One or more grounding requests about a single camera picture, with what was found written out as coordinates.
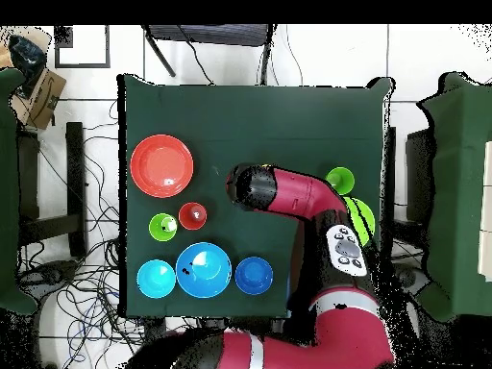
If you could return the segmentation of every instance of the white tile floor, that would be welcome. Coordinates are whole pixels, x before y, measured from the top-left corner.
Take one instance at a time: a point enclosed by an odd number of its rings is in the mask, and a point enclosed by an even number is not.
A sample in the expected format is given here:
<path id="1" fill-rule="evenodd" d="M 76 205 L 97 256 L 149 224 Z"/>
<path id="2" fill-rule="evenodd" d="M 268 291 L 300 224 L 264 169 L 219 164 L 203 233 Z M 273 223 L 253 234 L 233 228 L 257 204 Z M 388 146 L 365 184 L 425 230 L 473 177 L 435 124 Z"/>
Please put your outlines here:
<path id="1" fill-rule="evenodd" d="M 53 27 L 42 27 L 53 35 Z M 390 76 L 396 81 L 392 97 L 390 123 L 397 128 L 396 169 L 396 216 L 405 219 L 406 164 L 405 141 L 408 133 L 428 126 L 425 115 L 415 102 L 437 91 L 439 76 L 448 71 L 465 71 L 478 82 L 492 79 L 491 27 L 470 25 L 289 25 L 288 39 L 293 53 L 302 68 L 305 86 L 366 86 L 375 77 Z M 65 63 L 102 62 L 105 41 L 102 26 L 76 26 L 74 48 L 61 50 Z M 111 68 L 64 68 L 55 69 L 54 41 L 48 51 L 48 67 L 63 76 L 67 82 L 56 108 L 56 126 L 41 132 L 41 148 L 57 171 L 65 177 L 64 131 L 67 121 L 82 121 L 86 128 L 102 123 L 113 123 L 110 107 L 116 99 L 116 75 L 136 74 L 155 84 L 206 84 L 196 64 L 191 49 L 183 42 L 159 41 L 159 48 L 177 72 L 171 78 L 150 46 L 144 41 L 139 26 L 110 26 Z M 286 25 L 280 25 L 274 35 L 273 63 L 280 86 L 298 86 L 301 83 L 299 69 L 287 48 Z M 257 82 L 258 60 L 261 48 L 195 45 L 200 61 L 217 85 L 253 85 Z M 272 67 L 268 71 L 269 84 L 274 86 Z M 117 116 L 115 107 L 111 110 Z M 86 138 L 94 135 L 117 137 L 117 126 L 104 126 L 87 130 Z M 114 140 L 95 138 L 86 144 L 86 153 L 105 171 L 103 196 L 118 208 L 117 143 Z M 88 167 L 101 179 L 101 171 L 90 161 Z M 64 184 L 39 157 L 38 203 L 40 215 L 54 216 L 66 213 Z M 86 190 L 91 213 L 87 219 L 101 214 L 97 203 L 97 183 L 87 173 Z M 93 221 L 87 222 L 91 228 Z M 105 239 L 117 237 L 117 226 L 101 224 Z M 98 242 L 98 230 L 89 234 L 89 246 Z M 69 258 L 66 236 L 45 241 L 46 250 L 37 257 L 45 262 Z M 30 245 L 28 256 L 38 249 Z M 102 251 L 94 253 L 87 264 L 100 264 Z M 84 294 L 75 293 L 78 300 Z M 41 314 L 40 349 L 44 361 L 54 361 L 62 367 L 69 358 L 66 332 L 73 321 L 57 306 L 56 294 L 47 301 Z M 61 306 L 71 313 L 77 312 L 63 293 Z M 180 326 L 183 320 L 169 321 L 172 327 Z M 75 325 L 70 332 L 77 331 Z M 93 369 L 91 366 L 108 347 L 106 340 L 87 342 L 81 352 L 85 361 L 74 362 L 70 369 Z M 124 344 L 116 344 L 106 353 L 107 363 L 101 359 L 97 369 L 121 369 L 128 360 L 130 350 Z"/>

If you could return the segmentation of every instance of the light blue bowl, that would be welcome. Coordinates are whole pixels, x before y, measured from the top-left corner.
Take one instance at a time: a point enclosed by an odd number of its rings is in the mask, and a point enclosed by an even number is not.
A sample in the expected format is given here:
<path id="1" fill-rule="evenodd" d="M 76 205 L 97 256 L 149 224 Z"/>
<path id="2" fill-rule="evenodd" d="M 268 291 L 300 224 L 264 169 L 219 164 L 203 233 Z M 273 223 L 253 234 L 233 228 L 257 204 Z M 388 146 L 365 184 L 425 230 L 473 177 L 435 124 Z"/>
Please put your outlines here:
<path id="1" fill-rule="evenodd" d="M 181 288 L 190 296 L 207 299 L 225 290 L 231 281 L 232 267 L 227 254 L 213 243 L 188 246 L 176 261 Z"/>
<path id="2" fill-rule="evenodd" d="M 176 284 L 172 266 L 163 260 L 149 260 L 143 263 L 136 274 L 136 285 L 151 299 L 167 296 Z"/>
<path id="3" fill-rule="evenodd" d="M 273 282 L 272 266 L 264 258 L 246 258 L 235 268 L 234 278 L 237 287 L 246 294 L 261 294 Z"/>

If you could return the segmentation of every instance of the cup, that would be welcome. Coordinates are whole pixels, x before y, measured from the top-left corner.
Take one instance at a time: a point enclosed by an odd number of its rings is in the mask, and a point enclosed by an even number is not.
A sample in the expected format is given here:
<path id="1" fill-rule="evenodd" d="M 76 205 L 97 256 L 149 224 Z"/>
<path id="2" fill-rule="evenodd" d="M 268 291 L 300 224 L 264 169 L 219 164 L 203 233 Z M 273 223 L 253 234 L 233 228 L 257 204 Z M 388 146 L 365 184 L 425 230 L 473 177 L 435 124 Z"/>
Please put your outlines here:
<path id="1" fill-rule="evenodd" d="M 356 179 L 354 174 L 348 168 L 336 167 L 330 171 L 325 180 L 330 183 L 336 192 L 340 195 L 348 194 L 354 188 Z"/>
<path id="2" fill-rule="evenodd" d="M 154 215 L 149 223 L 150 235 L 159 242 L 171 240 L 178 230 L 176 218 L 167 213 Z"/>
<path id="3" fill-rule="evenodd" d="M 201 204 L 186 203 L 181 207 L 178 218 L 183 228 L 196 231 L 205 225 L 207 221 L 207 210 Z"/>

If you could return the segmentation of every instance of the green table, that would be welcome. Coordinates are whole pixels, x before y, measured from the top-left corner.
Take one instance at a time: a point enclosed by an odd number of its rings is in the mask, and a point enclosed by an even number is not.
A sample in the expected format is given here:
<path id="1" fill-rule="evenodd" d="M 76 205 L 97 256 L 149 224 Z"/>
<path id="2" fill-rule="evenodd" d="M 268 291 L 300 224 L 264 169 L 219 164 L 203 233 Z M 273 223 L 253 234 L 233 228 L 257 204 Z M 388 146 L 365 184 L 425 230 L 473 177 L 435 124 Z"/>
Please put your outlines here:
<path id="1" fill-rule="evenodd" d="M 0 308 L 19 314 L 32 314 L 37 303 L 15 282 L 19 238 L 19 174 L 15 113 L 10 105 L 13 91 L 24 82 L 14 68 L 0 70 L 0 173 L 2 199 L 0 213 Z"/>
<path id="2" fill-rule="evenodd" d="M 152 86 L 129 75 L 120 76 L 118 82 L 120 95 L 126 95 L 127 150 L 126 162 L 120 162 L 120 180 L 125 181 L 126 172 L 127 210 L 122 222 L 126 215 L 127 270 L 121 278 L 126 297 L 120 302 L 127 316 L 286 315 L 297 223 L 233 206 L 225 181 L 237 163 L 275 163 L 319 177 L 338 165 L 347 166 L 356 177 L 354 196 L 379 213 L 382 102 L 391 88 L 389 79 L 374 81 L 369 88 Z M 191 151 L 193 178 L 174 197 L 146 195 L 127 171 L 133 150 L 149 135 L 172 135 Z M 177 217 L 181 205 L 189 201 L 207 208 L 204 228 L 187 231 L 180 225 L 169 242 L 157 242 L 149 235 L 153 215 L 166 212 Z M 159 258 L 174 266 L 188 245 L 200 241 L 223 248 L 233 269 L 243 258 L 266 258 L 274 270 L 272 286 L 262 295 L 248 296 L 233 277 L 226 290 L 211 299 L 190 297 L 177 284 L 159 300 L 140 293 L 135 279 L 145 261 Z"/>
<path id="3" fill-rule="evenodd" d="M 458 73 L 443 75 L 439 91 L 421 102 L 436 141 L 435 195 L 429 222 L 433 283 L 419 301 L 436 320 L 492 316 L 492 283 L 478 273 L 485 143 L 492 140 L 492 87 Z"/>

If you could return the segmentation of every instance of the green bowl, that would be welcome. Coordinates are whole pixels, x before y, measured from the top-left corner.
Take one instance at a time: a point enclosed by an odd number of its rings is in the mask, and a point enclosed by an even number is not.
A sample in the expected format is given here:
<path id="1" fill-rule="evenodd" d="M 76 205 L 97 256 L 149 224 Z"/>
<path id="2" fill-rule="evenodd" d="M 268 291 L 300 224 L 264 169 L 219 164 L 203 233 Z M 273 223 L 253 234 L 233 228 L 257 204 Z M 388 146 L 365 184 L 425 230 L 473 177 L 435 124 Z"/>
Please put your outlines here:
<path id="1" fill-rule="evenodd" d="M 330 171 L 325 180 L 328 181 L 340 195 L 348 194 L 354 188 L 356 179 L 352 171 L 345 167 L 336 167 Z"/>
<path id="2" fill-rule="evenodd" d="M 149 223 L 150 235 L 159 242 L 171 240 L 178 230 L 176 218 L 167 213 L 154 215 Z"/>
<path id="3" fill-rule="evenodd" d="M 367 226 L 369 227 L 369 231 L 371 232 L 371 236 L 374 234 L 374 230 L 376 229 L 376 220 L 374 218 L 373 211 L 364 204 L 362 201 L 357 198 L 343 197 L 345 202 L 347 203 L 347 207 L 349 208 L 350 218 L 352 223 L 354 224 L 354 228 L 356 228 L 358 240 L 360 240 L 360 245 L 365 246 L 365 244 L 369 241 L 369 233 L 367 232 L 364 222 L 358 213 L 357 207 L 360 209 L 360 213 L 365 219 Z"/>

